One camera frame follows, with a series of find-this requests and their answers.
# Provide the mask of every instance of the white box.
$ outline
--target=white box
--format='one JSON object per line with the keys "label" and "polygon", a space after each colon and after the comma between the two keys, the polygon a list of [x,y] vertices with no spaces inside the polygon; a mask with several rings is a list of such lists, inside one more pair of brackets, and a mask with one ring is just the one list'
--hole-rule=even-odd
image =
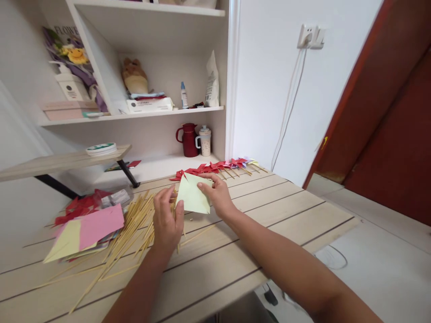
{"label": "white box", "polygon": [[174,103],[171,98],[146,99],[146,100],[126,100],[129,114],[147,113],[155,111],[172,111]]}

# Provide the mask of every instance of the glue bottle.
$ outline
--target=glue bottle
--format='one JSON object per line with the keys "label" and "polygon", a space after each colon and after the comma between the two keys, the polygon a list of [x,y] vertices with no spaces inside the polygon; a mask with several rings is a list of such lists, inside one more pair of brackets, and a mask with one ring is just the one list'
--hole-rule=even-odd
{"label": "glue bottle", "polygon": [[184,82],[181,82],[181,103],[183,105],[183,109],[187,109],[189,104],[187,103],[187,92],[185,91]]}
{"label": "glue bottle", "polygon": [[[198,146],[198,139],[201,140],[201,146]],[[204,157],[208,157],[211,155],[211,130],[207,128],[206,125],[202,126],[202,129],[199,130],[199,136],[195,139],[196,148],[201,149],[201,154]]]}

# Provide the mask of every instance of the water bottle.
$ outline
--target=water bottle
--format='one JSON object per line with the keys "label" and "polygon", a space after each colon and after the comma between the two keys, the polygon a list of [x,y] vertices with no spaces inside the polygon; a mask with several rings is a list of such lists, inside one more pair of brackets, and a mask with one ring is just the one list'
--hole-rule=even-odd
{"label": "water bottle", "polygon": [[[201,145],[198,146],[198,139],[201,140]],[[204,157],[208,157],[211,155],[211,130],[207,128],[206,125],[202,126],[202,129],[199,130],[199,136],[195,139],[196,148],[201,149],[201,154]]]}

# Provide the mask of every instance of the pink box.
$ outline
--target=pink box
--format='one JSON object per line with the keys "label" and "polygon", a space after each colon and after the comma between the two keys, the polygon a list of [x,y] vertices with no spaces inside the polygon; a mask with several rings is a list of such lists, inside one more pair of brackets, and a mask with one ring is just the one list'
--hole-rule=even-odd
{"label": "pink box", "polygon": [[93,101],[60,101],[45,104],[42,108],[49,120],[84,118],[82,112],[99,112]]}

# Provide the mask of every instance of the white bottle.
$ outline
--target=white bottle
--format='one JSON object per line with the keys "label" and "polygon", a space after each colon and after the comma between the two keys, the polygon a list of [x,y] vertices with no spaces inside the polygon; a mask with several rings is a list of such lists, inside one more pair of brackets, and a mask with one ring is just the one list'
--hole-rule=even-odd
{"label": "white bottle", "polygon": [[184,82],[181,82],[181,103],[183,105],[183,109],[189,107],[189,104],[187,103],[187,92],[185,91]]}
{"label": "white bottle", "polygon": [[[201,139],[201,146],[198,146],[198,139]],[[199,130],[199,136],[195,138],[196,148],[201,148],[202,156],[208,157],[211,155],[211,130],[206,127],[206,125],[202,126],[202,129]]]}
{"label": "white bottle", "polygon": [[50,61],[50,63],[58,64],[60,74],[57,74],[55,79],[69,101],[91,101],[82,80],[78,76],[73,75],[66,64],[57,61]]}

